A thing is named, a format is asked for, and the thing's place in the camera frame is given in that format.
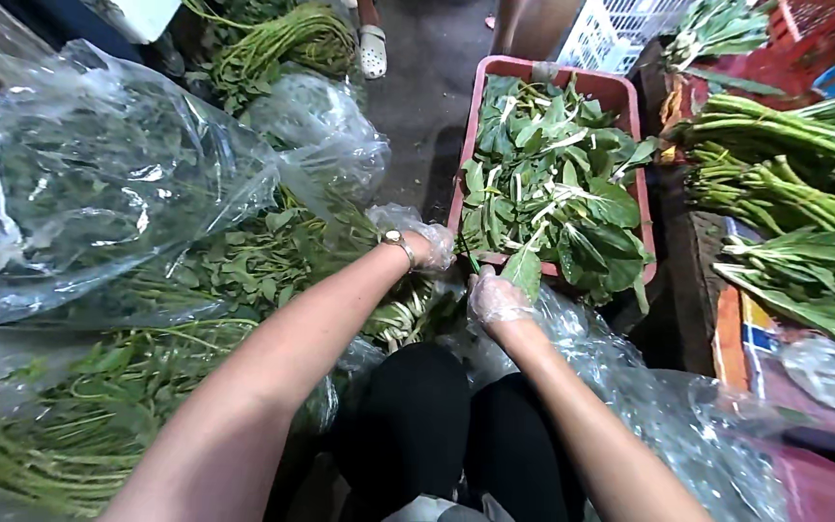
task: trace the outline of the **forearm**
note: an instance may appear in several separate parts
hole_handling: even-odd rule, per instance
[[[292,299],[161,430],[105,520],[260,520],[295,410],[409,268],[378,245]]]
[[[591,388],[532,321],[501,340],[533,382],[602,520],[710,522],[701,504]]]

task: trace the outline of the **wristwatch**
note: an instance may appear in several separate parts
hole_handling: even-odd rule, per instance
[[[411,247],[408,246],[408,243],[404,240],[404,236],[399,231],[388,231],[382,234],[382,242],[385,244],[395,244],[402,249],[404,249],[404,253],[408,254],[408,271],[414,271],[415,267],[415,252],[411,250]]]

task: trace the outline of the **black pants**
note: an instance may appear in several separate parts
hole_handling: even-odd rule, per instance
[[[585,494],[527,380],[510,374],[472,397],[456,357],[435,345],[405,347],[373,372],[335,422],[331,450],[357,521],[422,493],[453,499],[463,470],[517,522],[583,516]]]

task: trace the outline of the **plastic glove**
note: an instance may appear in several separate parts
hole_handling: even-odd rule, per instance
[[[523,290],[494,274],[490,265],[470,276],[470,310],[482,326],[493,322],[532,319],[533,307]]]
[[[446,270],[453,264],[453,232],[443,225],[426,225],[421,221],[418,210],[412,206],[389,203],[373,206],[365,215],[381,232],[417,232],[430,244],[427,256],[417,268],[423,270]]]

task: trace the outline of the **sandal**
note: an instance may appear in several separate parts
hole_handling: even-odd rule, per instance
[[[385,31],[375,25],[360,28],[360,66],[366,80],[381,78],[388,69]]]

